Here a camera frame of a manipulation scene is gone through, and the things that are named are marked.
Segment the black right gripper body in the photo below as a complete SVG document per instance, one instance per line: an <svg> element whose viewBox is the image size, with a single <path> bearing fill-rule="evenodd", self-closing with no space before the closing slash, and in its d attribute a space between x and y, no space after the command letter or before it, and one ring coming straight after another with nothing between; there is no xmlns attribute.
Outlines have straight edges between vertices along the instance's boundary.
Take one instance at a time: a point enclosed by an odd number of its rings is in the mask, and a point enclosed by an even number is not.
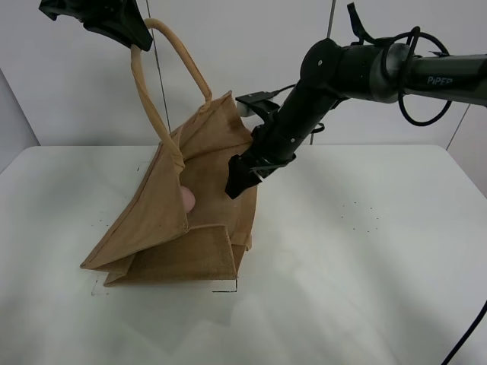
<svg viewBox="0 0 487 365"><path fill-rule="evenodd" d="M318 124L341 100L331 90L296 85L279 109L259 116L263 124L252 131L252 144L243 153L262 161L256 173L265 178L292 162L298 147L321 130Z"/></svg>

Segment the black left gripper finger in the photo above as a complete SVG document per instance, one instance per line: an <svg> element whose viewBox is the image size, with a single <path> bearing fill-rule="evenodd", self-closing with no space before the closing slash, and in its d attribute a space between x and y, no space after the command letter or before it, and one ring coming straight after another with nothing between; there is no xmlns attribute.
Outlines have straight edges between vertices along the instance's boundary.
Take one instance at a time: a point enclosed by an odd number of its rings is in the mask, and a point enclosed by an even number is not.
<svg viewBox="0 0 487 365"><path fill-rule="evenodd" d="M39 10L53 21L73 17L84 29L128 48L148 51L153 42L135 0L42 0Z"/></svg>

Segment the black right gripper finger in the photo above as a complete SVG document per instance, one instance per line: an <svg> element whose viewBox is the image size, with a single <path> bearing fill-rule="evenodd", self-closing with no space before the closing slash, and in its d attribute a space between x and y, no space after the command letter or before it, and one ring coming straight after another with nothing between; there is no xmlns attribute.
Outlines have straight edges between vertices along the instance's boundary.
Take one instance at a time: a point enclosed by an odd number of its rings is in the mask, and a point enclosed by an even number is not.
<svg viewBox="0 0 487 365"><path fill-rule="evenodd" d="M252 155L234 155L228 162L228 181L225 192L229 198L237 198L245 190L259 185L262 178L256 173L256 168L262 166L262 161Z"/></svg>

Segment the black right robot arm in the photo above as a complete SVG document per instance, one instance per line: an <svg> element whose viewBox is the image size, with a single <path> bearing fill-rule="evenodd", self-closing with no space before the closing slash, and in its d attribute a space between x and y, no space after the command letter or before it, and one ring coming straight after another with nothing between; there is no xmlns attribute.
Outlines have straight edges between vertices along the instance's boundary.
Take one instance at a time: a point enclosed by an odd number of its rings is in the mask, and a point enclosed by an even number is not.
<svg viewBox="0 0 487 365"><path fill-rule="evenodd" d="M486 57L434 57L415 54L425 33L413 30L390 40L369 40L339 46L330 38L316 43L301 64L300 78L289 85L289 95L278 105L277 91L260 91L237 97L245 116L263 121L251 133L250 147L228 163L225 191L230 198L257 186L295 158L295 151L312 134L323 131L323 117L340 103L367 100L398 103L403 117L420 126L404 105L404 96L445 100L444 108L429 120L437 122L453 102L486 105Z"/></svg>

